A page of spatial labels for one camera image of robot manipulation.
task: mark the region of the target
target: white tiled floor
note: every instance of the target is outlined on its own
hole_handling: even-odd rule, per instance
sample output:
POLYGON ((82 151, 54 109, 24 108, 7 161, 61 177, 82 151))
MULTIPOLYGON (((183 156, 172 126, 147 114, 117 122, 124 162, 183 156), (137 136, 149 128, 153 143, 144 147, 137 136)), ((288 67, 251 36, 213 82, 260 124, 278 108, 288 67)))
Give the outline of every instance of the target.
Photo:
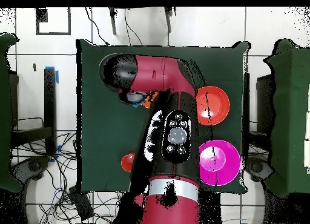
MULTIPOLYGON (((173 14, 171 19, 170 45, 231 47, 238 41, 246 40, 251 43, 248 71, 251 75, 250 119, 253 122, 257 121, 256 80, 259 76, 270 73, 269 67, 262 60, 271 54, 275 42, 280 38, 290 38, 301 46, 310 43, 309 16, 303 14, 305 10, 302 9, 298 11, 295 8, 284 7, 177 7, 176 10, 176 16, 173 14)), ((88 8, 87 12, 97 24, 101 37, 111 45, 130 44, 124 10, 118 10, 116 15, 116 36, 112 34, 110 12, 106 7, 88 8)), ((66 8, 61 10, 48 8, 49 20, 40 24, 41 31, 67 29, 66 13, 66 8)), ((167 23, 163 7, 126 10, 126 18, 128 25, 144 45, 167 45, 167 23)), ((43 70, 47 66, 54 66, 59 71, 59 83, 56 84, 58 135, 74 133, 76 39, 87 39, 98 45, 104 44, 96 26, 88 19, 85 8, 71 8, 71 36, 37 36, 33 8, 0 9, 0 32, 16 33, 20 39, 16 45, 17 55, 15 46, 8 50, 10 68, 17 70, 19 75, 19 118, 44 117, 43 70), (33 64, 36 64, 36 71, 33 69, 33 64)), ((135 34, 130 29, 128 32, 131 44, 139 45, 135 34)), ((40 127, 41 123, 40 120, 29 120, 20 124, 23 128, 35 128, 40 127)), ((256 130, 254 123, 251 123, 251 130, 256 130)), ((58 144, 61 144, 61 140, 63 137, 58 139, 58 144)), ((66 146, 66 150, 74 151, 72 143, 66 146)), ((18 153, 29 156, 28 152, 22 150, 18 153)), ((65 159, 60 157, 59 160, 63 162, 65 159)), ((17 163, 17 157, 14 157, 13 163, 17 163)), ((71 161, 69 166, 76 168, 76 162, 71 161)), ((50 163, 48 170, 53 175, 54 184, 59 187, 57 165, 50 163)), ((67 169, 66 177, 68 186, 74 185, 76 170, 67 169)), ((262 186, 260 183, 252 182, 247 173, 244 173, 244 183, 249 189, 246 194, 221 194, 223 224, 239 224, 240 221, 249 224, 261 223, 265 209, 262 186)), ((91 193, 90 196, 96 214, 115 216, 117 201, 115 193, 91 193), (109 201, 106 206, 101 205, 107 200, 109 201)), ((39 224, 43 216, 38 204, 44 204, 43 207, 48 209, 53 197, 54 188, 48 172, 45 172, 41 180, 31 182, 27 196, 30 224, 39 224)), ((108 223, 104 219, 98 219, 97 216, 90 220, 95 221, 100 224, 108 223)))

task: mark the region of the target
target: small red object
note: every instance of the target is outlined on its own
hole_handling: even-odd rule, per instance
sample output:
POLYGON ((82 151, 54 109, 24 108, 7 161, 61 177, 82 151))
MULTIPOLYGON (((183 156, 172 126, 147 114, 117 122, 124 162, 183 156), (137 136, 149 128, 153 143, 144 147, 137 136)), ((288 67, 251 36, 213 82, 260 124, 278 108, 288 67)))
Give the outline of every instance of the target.
POLYGON ((126 156, 124 156, 120 162, 122 165, 123 170, 131 172, 131 167, 133 166, 133 160, 134 160, 134 153, 129 153, 126 156))

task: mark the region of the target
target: dark green tablecloth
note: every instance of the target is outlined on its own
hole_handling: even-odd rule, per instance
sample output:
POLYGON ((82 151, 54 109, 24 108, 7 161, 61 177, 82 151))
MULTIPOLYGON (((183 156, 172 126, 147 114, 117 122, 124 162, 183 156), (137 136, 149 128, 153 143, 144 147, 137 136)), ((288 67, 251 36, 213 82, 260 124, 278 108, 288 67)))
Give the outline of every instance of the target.
POLYGON ((303 163, 310 49, 299 48, 283 39, 276 43, 274 53, 265 61, 270 64, 276 85, 275 122, 271 132, 271 166, 275 172, 265 183, 278 197, 310 193, 310 174, 303 163))
MULTIPOLYGON (((130 174, 120 160, 137 151, 148 110, 118 101, 99 79, 98 66, 108 54, 129 53, 191 59, 200 68, 206 85, 223 89, 230 99, 227 118, 213 126, 213 139, 223 139, 241 150, 243 54, 247 42, 233 48, 95 46, 80 40, 82 50, 82 190, 127 191, 130 174)), ((202 84, 195 80, 197 88, 202 84)), ((210 140, 209 127, 200 125, 199 142, 210 140)), ((239 176, 230 184, 210 190, 244 193, 239 176)))
POLYGON ((0 188, 19 192, 22 185, 10 174, 12 109, 7 50, 17 42, 15 36, 0 33, 0 188))

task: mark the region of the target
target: gray button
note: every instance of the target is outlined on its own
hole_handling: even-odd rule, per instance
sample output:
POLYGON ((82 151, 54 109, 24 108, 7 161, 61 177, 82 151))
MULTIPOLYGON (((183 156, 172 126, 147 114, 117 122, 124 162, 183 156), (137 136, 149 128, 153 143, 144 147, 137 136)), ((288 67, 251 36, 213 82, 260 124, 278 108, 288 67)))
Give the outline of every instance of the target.
POLYGON ((186 126, 187 126, 187 123, 186 123, 186 122, 181 122, 180 125, 181 125, 182 127, 186 127, 186 126))
POLYGON ((184 154, 184 153, 185 153, 185 148, 184 148, 184 147, 178 147, 178 148, 177 148, 177 151, 178 151, 180 154, 184 154))
POLYGON ((176 127, 170 130, 168 140, 172 144, 182 144, 184 143, 184 141, 186 141, 186 137, 187 137, 186 131, 184 131, 180 127, 176 127))
POLYGON ((177 123, 176 123, 175 120, 172 120, 172 121, 170 122, 170 127, 174 127, 174 126, 176 126, 176 125, 177 125, 177 123))
POLYGON ((173 152, 173 150, 174 150, 174 148, 171 145, 167 146, 167 151, 168 152, 173 152))
POLYGON ((176 119, 177 119, 177 120, 181 120, 181 119, 182 119, 182 116, 181 116, 180 114, 177 114, 177 115, 176 115, 176 119))

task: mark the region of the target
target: control panel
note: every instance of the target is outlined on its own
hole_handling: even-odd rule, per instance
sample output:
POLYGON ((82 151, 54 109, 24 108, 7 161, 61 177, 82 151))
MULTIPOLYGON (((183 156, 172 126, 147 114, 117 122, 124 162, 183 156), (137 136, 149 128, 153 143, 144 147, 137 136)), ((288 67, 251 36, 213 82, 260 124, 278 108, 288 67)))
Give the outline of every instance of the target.
POLYGON ((191 122, 184 111, 171 112, 165 121, 162 155, 171 163, 183 163, 190 156, 191 122))

